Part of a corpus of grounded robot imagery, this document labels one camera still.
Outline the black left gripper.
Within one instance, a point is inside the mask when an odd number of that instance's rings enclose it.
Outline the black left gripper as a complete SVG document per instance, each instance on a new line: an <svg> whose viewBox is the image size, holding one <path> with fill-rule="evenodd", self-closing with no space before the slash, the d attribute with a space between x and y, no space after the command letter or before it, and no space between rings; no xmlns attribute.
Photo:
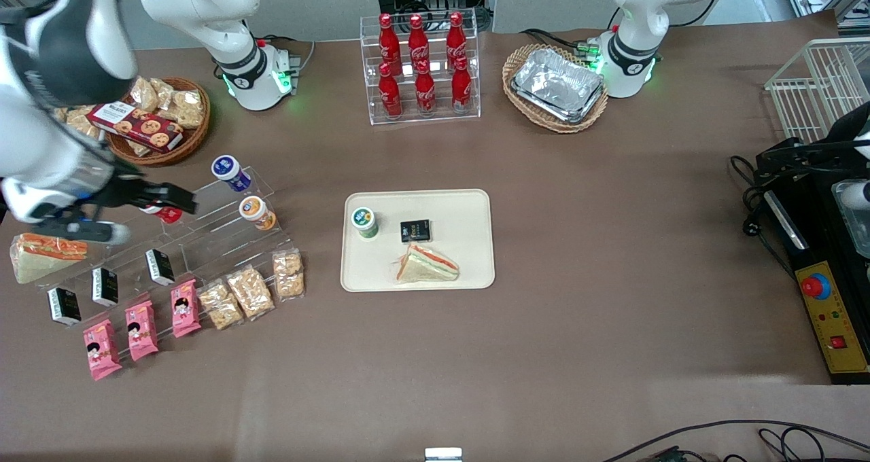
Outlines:
<svg viewBox="0 0 870 462"><path fill-rule="evenodd" d="M842 179L863 177L863 154L858 141L804 144L797 138L785 141L757 155L758 180L798 177L808 174Z"/></svg>

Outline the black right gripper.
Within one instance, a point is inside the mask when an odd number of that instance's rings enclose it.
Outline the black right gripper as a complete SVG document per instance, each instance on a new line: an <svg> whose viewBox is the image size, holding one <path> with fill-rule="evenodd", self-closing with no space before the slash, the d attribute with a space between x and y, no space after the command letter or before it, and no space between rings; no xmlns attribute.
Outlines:
<svg viewBox="0 0 870 462"><path fill-rule="evenodd" d="M144 173L133 164L112 164L112 174L105 187L92 196L81 198L81 205L118 208L133 205L149 215L195 214L195 194L171 183L143 183Z"/></svg>

